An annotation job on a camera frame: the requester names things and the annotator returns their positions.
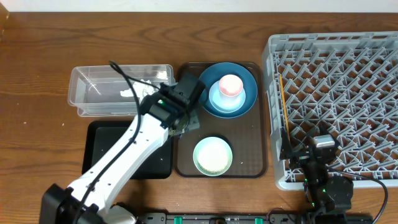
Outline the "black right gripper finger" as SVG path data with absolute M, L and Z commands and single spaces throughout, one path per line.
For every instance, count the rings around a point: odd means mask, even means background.
M 303 130 L 305 131 L 305 140 L 330 133 L 328 131 L 328 125 L 324 121 L 319 121 L 318 123 L 306 122 Z
M 281 138 L 282 138 L 282 144 L 280 148 L 280 160 L 285 160 L 285 159 L 290 159 L 293 155 L 293 149 L 289 141 L 288 133 L 286 130 L 281 129 Z

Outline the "white tissue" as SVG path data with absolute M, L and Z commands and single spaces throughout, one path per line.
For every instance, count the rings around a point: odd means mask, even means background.
M 132 87 L 134 88 L 134 91 L 136 92 L 137 97 L 142 100 L 145 96 L 151 95 L 155 92 L 155 88 L 150 85 L 151 81 L 150 80 L 144 80 L 141 79 L 141 82 L 134 82 L 132 84 Z M 133 97 L 133 93 L 130 88 L 127 90 L 121 90 L 120 95 L 122 97 Z

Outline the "green bowl with rice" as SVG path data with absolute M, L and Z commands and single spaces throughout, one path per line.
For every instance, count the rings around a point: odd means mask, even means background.
M 197 143 L 193 150 L 193 163 L 203 175 L 223 175 L 232 165 L 231 146 L 222 138 L 207 137 Z

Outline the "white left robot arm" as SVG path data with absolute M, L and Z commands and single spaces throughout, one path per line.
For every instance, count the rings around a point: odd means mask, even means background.
M 205 87 L 162 85 L 147 95 L 137 115 L 111 149 L 66 189 L 53 184 L 44 193 L 40 223 L 136 223 L 114 199 L 142 163 L 168 138 L 183 133 Z

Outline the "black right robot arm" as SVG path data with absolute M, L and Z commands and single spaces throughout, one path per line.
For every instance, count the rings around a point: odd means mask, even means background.
M 288 160 L 290 169 L 302 169 L 304 191 L 313 208 L 297 216 L 295 223 L 348 223 L 346 211 L 351 208 L 353 181 L 344 176 L 329 176 L 327 164 L 336 157 L 340 143 L 319 125 L 320 135 L 304 151 L 294 151 L 287 131 L 281 131 L 280 159 Z

